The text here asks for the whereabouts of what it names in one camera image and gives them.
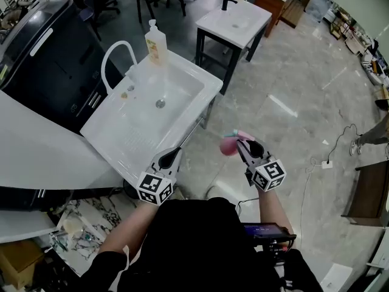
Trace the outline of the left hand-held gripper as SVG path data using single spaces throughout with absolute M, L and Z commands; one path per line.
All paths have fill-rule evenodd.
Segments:
M 182 148 L 168 148 L 153 158 L 137 182 L 139 199 L 157 206 L 162 205 L 174 192 L 176 173 L 182 158 Z

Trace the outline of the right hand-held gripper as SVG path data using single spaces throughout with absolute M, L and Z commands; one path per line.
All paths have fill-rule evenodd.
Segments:
M 247 166 L 245 175 L 249 186 L 268 192 L 283 183 L 287 175 L 286 170 L 282 162 L 270 153 L 266 144 L 238 139 L 236 146 Z

